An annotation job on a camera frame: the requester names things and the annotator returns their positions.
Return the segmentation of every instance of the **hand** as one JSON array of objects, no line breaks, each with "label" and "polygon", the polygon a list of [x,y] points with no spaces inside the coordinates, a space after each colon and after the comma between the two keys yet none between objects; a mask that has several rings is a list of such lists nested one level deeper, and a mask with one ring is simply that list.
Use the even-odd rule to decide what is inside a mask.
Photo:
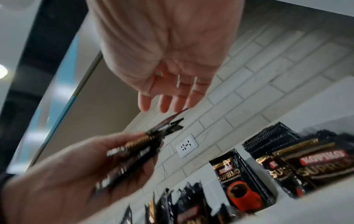
[{"label": "hand", "polygon": [[243,9],[243,0],[87,2],[108,67],[139,91],[142,111],[161,95],[163,113],[172,99],[179,112],[205,96],[235,40]]},{"label": "hand", "polygon": [[119,158],[107,151],[144,135],[113,134],[69,146],[10,179],[1,192],[8,224],[77,223],[141,188],[151,177],[157,158],[148,161],[112,192],[93,196],[95,183],[104,179]]}]

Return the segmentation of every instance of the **electrical outlet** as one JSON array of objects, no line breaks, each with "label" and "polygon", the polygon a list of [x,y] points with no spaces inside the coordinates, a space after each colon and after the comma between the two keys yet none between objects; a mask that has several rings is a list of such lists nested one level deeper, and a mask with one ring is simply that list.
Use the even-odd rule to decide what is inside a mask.
[{"label": "electrical outlet", "polygon": [[176,150],[181,158],[185,157],[188,153],[198,147],[197,142],[192,135],[188,135],[183,141],[180,141],[176,146]]}]

